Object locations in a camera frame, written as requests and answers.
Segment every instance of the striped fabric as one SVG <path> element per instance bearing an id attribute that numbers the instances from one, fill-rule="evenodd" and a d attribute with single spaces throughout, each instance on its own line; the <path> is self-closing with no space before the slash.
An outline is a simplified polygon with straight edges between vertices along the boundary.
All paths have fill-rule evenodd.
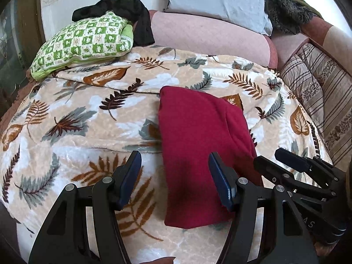
<path id="1" fill-rule="evenodd" d="M 280 77 L 315 122 L 334 165 L 346 171 L 352 155 L 352 77 L 311 44 L 291 57 Z"/>

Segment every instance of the green checkered pillow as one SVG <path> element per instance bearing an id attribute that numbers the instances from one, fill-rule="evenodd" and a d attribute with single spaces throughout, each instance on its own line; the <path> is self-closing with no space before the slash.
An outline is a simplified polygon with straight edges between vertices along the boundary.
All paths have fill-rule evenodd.
<path id="1" fill-rule="evenodd" d="M 73 62 L 119 57 L 133 46 L 132 26 L 112 11 L 64 27 L 42 45 L 32 65 L 35 80 Z"/>

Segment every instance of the black cloth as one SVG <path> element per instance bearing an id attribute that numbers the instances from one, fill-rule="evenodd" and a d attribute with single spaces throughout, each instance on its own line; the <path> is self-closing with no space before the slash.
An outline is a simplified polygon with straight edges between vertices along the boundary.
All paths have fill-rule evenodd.
<path id="1" fill-rule="evenodd" d="M 109 10 L 133 24 L 138 22 L 133 31 L 133 46 L 148 46 L 155 43 L 149 11 L 140 0 L 100 0 L 95 5 L 75 10 L 72 21 L 101 17 Z"/>
<path id="2" fill-rule="evenodd" d="M 314 15 L 311 9 L 294 0 L 266 0 L 265 6 L 273 28 L 285 34 L 300 33 L 300 25 L 309 23 Z"/>

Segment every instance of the gray pillow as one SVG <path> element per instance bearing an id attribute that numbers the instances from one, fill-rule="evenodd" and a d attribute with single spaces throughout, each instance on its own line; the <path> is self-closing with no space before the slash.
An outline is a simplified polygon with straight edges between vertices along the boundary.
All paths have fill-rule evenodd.
<path id="1" fill-rule="evenodd" d="M 169 0 L 164 11 L 216 18 L 268 36 L 272 32 L 264 0 Z"/>

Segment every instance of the leaf print blanket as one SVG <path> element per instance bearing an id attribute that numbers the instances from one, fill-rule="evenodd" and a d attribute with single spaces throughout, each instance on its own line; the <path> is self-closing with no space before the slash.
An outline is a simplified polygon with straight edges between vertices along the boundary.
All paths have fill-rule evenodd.
<path id="1" fill-rule="evenodd" d="M 143 167 L 131 201 L 116 213 L 132 263 L 163 256 L 175 256 L 175 263 L 216 262 L 230 223 L 185 230 L 163 222 L 167 186 L 157 114 L 165 85 L 201 90 L 239 106 L 258 155 L 279 163 L 274 153 L 283 147 L 331 163 L 314 123 L 266 68 L 234 56 L 135 47 L 119 59 L 55 72 L 32 89 L 3 133 L 0 199 L 31 232 L 29 241 L 65 185 L 95 184 L 139 150 Z M 250 259 L 258 253 L 262 216 L 261 211 Z M 90 247 L 98 254 L 91 209 L 87 219 Z"/>

